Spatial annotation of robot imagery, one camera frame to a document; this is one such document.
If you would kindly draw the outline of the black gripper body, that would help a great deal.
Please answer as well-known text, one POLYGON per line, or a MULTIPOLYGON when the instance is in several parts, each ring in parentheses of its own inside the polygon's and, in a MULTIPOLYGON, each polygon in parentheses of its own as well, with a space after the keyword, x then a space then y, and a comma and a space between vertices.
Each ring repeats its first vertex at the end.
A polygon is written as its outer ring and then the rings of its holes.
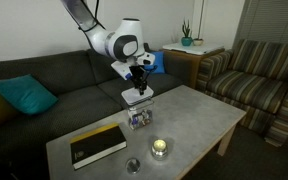
POLYGON ((142 65, 131 66, 130 71, 132 73, 131 81, 135 86, 140 86, 146 83, 148 71, 142 65))

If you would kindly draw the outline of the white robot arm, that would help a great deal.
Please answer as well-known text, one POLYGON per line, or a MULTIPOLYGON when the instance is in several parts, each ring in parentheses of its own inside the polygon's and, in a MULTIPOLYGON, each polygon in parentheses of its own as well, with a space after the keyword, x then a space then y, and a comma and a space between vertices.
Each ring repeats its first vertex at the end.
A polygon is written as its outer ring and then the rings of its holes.
POLYGON ((131 79, 140 95, 147 89, 145 65, 155 56, 145 51, 141 22, 124 18, 115 31, 106 30, 83 0, 60 0, 97 53, 115 59, 111 67, 125 80, 131 79))

